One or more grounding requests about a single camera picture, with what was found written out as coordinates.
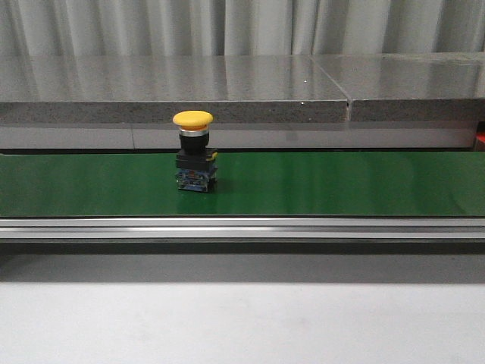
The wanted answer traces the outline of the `yellow mushroom push button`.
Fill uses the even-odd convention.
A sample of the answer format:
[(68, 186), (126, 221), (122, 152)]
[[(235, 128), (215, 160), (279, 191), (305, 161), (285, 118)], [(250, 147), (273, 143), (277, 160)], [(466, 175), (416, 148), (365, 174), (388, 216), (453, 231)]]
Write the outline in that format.
[(213, 115), (206, 111), (182, 111), (174, 115), (179, 127), (180, 151), (177, 153), (177, 187), (207, 193), (217, 182), (217, 149), (208, 148), (209, 124)]

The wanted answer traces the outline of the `grey stone counter slab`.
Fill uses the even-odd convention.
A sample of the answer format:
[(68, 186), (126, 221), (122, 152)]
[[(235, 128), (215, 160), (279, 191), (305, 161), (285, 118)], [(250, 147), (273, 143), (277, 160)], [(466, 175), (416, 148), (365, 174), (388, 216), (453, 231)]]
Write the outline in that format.
[(4, 124), (342, 123), (347, 99), (306, 56), (5, 56)]
[(484, 120), (484, 55), (314, 55), (349, 100), (351, 122)]

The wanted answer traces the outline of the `green conveyor belt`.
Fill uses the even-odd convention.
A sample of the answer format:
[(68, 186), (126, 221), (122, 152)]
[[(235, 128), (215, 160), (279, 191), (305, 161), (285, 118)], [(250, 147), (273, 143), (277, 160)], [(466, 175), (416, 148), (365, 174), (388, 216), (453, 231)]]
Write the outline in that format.
[(4, 217), (474, 216), (481, 152), (225, 152), (212, 193), (177, 188), (172, 153), (4, 155)]

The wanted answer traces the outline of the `red plastic tray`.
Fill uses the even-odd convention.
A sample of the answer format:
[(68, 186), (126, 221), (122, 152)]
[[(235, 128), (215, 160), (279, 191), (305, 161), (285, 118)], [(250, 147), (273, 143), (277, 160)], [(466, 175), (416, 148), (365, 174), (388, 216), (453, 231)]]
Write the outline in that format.
[(472, 151), (485, 152), (485, 132), (484, 131), (477, 132), (474, 139), (474, 144), (472, 146)]

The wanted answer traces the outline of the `white pleated curtain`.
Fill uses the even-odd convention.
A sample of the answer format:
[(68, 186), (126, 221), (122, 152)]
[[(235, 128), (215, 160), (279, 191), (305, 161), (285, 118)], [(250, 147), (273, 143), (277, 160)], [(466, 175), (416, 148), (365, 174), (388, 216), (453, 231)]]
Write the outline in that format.
[(1, 54), (481, 52), (482, 1), (3, 1)]

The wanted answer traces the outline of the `aluminium conveyor frame rail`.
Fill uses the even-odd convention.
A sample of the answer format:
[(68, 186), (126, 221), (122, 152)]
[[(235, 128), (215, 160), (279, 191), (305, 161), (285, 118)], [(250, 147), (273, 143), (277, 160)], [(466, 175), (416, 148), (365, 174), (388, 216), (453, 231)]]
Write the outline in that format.
[(3, 219), (3, 239), (457, 239), (483, 240), (482, 218)]

